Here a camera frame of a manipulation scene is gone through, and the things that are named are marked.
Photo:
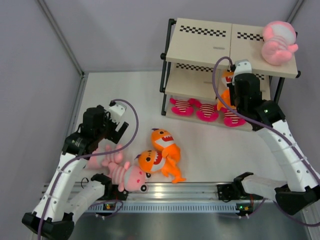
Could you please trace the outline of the orange shark plush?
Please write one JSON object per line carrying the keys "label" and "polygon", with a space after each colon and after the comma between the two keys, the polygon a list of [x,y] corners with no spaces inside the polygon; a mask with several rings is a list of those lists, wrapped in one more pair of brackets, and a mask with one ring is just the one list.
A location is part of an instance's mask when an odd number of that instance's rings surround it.
{"label": "orange shark plush", "polygon": [[150,139],[153,147],[161,152],[163,157],[170,157],[176,163],[180,162],[181,149],[170,132],[162,128],[153,128]]}
{"label": "orange shark plush", "polygon": [[[229,91],[229,87],[227,86],[228,83],[232,82],[232,79],[233,79],[233,72],[229,70],[225,70],[224,72],[222,72],[219,83],[218,83],[218,93],[229,107],[231,107],[233,110],[236,110],[236,107],[231,105],[230,91]],[[227,109],[227,108],[218,99],[217,110],[222,112],[223,109]]]}
{"label": "orange shark plush", "polygon": [[164,156],[160,151],[146,150],[138,154],[135,159],[139,167],[150,175],[161,173],[166,178],[172,176],[173,184],[187,180],[182,176],[178,163],[172,157]]}

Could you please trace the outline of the light pink plush back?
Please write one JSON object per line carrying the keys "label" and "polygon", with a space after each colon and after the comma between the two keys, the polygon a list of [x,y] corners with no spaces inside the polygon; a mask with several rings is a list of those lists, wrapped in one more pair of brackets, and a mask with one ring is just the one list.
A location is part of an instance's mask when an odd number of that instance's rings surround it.
{"label": "light pink plush back", "polygon": [[[123,147],[122,144],[117,144],[115,147],[111,147],[110,145],[106,145],[105,148],[98,148],[93,153],[103,153],[103,152],[111,152],[113,150],[118,150]],[[104,154],[99,156],[92,156],[88,160],[85,169],[87,170],[98,170],[105,168],[109,165],[109,163],[120,164],[123,161],[123,151],[117,151],[110,154]]]}

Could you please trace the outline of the light pink plush with face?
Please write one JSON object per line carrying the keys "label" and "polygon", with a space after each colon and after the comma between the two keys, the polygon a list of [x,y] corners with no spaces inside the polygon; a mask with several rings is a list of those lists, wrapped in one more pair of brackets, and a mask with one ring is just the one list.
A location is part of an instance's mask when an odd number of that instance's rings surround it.
{"label": "light pink plush with face", "polygon": [[108,167],[108,177],[111,178],[113,185],[117,185],[119,192],[146,192],[148,186],[146,180],[151,177],[150,173],[144,172],[139,166],[131,165],[126,161],[124,165],[119,165],[115,162],[103,162],[103,167]]}

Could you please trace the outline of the orange shark plush top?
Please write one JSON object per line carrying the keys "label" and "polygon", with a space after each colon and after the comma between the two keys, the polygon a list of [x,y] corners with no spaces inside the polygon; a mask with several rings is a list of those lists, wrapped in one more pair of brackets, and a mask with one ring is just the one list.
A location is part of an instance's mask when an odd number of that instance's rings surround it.
{"label": "orange shark plush top", "polygon": [[150,139],[153,147],[161,152],[163,157],[170,157],[176,163],[180,162],[181,149],[170,132],[162,128],[153,128]]}

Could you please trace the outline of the magenta plush with yellow glasses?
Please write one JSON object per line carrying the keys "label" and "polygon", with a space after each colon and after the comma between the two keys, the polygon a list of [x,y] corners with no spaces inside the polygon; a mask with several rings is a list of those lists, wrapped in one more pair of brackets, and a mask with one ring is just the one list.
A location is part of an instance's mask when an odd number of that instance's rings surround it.
{"label": "magenta plush with yellow glasses", "polygon": [[182,99],[171,97],[169,102],[173,105],[171,111],[178,116],[189,117],[194,113],[193,105],[196,102],[194,98]]}

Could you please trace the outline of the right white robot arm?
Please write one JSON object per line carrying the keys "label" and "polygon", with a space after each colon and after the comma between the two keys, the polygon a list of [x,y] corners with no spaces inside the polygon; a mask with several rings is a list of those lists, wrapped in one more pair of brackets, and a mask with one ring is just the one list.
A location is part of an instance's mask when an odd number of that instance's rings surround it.
{"label": "right white robot arm", "polygon": [[234,179],[235,196],[244,199],[253,194],[268,198],[290,216],[317,202],[320,199],[320,175],[293,138],[279,105],[263,99],[256,75],[236,75],[230,86],[230,96],[237,112],[264,140],[285,176],[285,180],[280,181],[246,172]]}

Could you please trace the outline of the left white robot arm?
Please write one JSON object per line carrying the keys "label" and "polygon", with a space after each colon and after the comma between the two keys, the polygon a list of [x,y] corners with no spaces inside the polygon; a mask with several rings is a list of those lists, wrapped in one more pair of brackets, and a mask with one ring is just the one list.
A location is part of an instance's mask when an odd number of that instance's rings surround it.
{"label": "left white robot arm", "polygon": [[79,173],[86,167],[99,143],[110,140],[117,144],[127,127],[120,123],[126,107],[112,101],[108,109],[101,105],[88,108],[76,132],[64,141],[58,166],[40,199],[31,212],[24,214],[22,223],[37,235],[38,239],[67,240],[80,216],[98,199],[107,200],[113,194],[110,177],[94,174],[85,188],[72,200],[70,194]]}

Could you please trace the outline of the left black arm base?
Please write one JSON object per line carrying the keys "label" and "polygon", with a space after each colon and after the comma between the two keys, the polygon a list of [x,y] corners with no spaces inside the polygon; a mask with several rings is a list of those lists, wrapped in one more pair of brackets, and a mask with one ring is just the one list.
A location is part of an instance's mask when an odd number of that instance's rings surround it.
{"label": "left black arm base", "polygon": [[118,190],[118,185],[108,183],[105,186],[104,195],[100,199],[104,201],[111,201],[111,200],[125,201],[127,197],[128,197],[127,191],[120,192]]}

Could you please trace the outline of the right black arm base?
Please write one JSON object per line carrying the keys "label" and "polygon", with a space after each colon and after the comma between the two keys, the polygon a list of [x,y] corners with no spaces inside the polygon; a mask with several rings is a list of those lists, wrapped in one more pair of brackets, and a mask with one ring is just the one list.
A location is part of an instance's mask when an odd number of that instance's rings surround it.
{"label": "right black arm base", "polygon": [[250,200],[250,195],[236,186],[234,183],[218,184],[217,185],[218,199],[223,202],[235,200]]}

